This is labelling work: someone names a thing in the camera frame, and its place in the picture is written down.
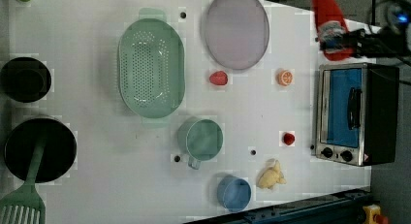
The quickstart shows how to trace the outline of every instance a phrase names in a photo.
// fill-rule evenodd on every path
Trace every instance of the blue mug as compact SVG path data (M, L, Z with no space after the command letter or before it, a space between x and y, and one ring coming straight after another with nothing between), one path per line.
M230 212L242 211L251 199L250 184L242 178L226 176L218 184L217 198Z

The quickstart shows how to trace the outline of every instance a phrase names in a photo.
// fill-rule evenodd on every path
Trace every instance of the green spatula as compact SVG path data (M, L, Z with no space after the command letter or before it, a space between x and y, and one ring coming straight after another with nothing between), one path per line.
M1 224L45 223L46 207L37 193L35 183L46 141L47 133L43 131L34 146L33 157L23 185L0 201Z

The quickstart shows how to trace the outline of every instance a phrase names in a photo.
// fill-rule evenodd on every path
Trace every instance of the red object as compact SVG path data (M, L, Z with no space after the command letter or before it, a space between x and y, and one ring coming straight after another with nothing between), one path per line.
M327 38L347 33L348 27L344 20L344 15L339 9L335 0L311 0L315 16L315 26L319 42L325 42ZM352 55L353 50L326 50L324 55L330 61L339 61Z
M218 71L209 77L209 81L214 85L225 85L229 81L229 77L225 72Z
M295 140L296 140L296 137L294 137L294 135L290 133L286 133L283 137L283 142L286 145L293 144Z
M374 221L378 224L389 224L388 217L380 214L374 216Z

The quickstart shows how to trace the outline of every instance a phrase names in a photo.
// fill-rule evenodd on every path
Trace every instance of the black pan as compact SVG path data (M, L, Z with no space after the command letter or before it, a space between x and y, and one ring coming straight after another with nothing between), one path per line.
M4 147L6 166L13 175L25 180L40 130L46 129L47 143L36 182L49 182L63 176L77 154L75 136L67 126L52 118L40 117L19 124Z

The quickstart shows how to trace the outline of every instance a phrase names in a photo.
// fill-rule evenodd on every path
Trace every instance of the green colander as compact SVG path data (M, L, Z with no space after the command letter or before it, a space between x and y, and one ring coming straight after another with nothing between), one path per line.
M184 47L162 11L144 8L118 47L121 96L135 113L161 118L184 97Z

